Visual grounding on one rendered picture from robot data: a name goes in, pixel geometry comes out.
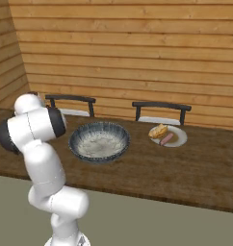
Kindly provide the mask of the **pink sausage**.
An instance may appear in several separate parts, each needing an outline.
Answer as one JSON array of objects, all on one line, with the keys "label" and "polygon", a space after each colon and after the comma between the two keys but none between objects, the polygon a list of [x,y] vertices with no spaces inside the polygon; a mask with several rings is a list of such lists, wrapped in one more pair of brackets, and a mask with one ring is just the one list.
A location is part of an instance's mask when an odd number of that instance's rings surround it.
[{"label": "pink sausage", "polygon": [[171,139],[173,138],[173,133],[168,134],[167,136],[165,136],[161,141],[160,141],[160,145],[164,146],[165,144],[167,144]]}]

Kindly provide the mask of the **blue ribbed bowl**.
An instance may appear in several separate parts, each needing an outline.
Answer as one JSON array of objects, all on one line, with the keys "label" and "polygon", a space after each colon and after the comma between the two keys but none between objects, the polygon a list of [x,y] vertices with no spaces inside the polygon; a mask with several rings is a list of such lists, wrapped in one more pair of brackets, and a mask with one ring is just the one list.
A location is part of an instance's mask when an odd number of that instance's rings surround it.
[{"label": "blue ribbed bowl", "polygon": [[93,122],[79,126],[68,147],[79,160],[101,164],[120,158],[130,145],[129,132],[117,123]]}]

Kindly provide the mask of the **golden bun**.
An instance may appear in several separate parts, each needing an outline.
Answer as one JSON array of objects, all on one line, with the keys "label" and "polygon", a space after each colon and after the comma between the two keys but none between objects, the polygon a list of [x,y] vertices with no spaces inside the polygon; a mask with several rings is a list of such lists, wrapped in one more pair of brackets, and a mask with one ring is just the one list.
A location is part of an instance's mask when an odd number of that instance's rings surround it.
[{"label": "golden bun", "polygon": [[157,127],[154,127],[152,130],[149,131],[149,136],[151,138],[160,138],[165,135],[168,131],[168,127],[164,124],[160,124]]}]

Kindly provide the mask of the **dark wooden chair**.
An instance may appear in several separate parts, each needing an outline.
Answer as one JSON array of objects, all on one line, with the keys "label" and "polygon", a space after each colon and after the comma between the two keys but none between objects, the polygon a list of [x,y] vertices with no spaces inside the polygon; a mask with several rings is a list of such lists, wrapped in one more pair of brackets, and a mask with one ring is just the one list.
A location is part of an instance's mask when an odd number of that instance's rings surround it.
[{"label": "dark wooden chair", "polygon": [[[144,102],[135,101],[132,107],[136,109],[136,120],[147,123],[163,123],[174,126],[182,126],[185,122],[187,111],[192,107],[183,104],[174,104],[168,102]],[[147,111],[147,115],[142,114],[142,109],[157,108],[156,111]]]},{"label": "dark wooden chair", "polygon": [[45,100],[50,101],[52,108],[58,108],[66,115],[94,117],[94,98],[70,94],[46,94]]}]

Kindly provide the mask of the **white plate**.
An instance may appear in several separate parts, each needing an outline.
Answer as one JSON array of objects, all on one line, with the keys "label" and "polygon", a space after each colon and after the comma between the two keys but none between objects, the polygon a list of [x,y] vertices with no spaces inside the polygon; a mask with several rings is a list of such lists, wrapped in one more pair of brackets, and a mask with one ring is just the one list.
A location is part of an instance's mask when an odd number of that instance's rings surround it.
[{"label": "white plate", "polygon": [[178,127],[170,126],[170,125],[168,125],[168,130],[161,137],[151,138],[151,140],[156,144],[160,144],[160,142],[170,134],[172,134],[172,138],[166,144],[164,144],[164,147],[168,147],[168,148],[180,147],[184,145],[188,140],[185,131],[181,130]]}]

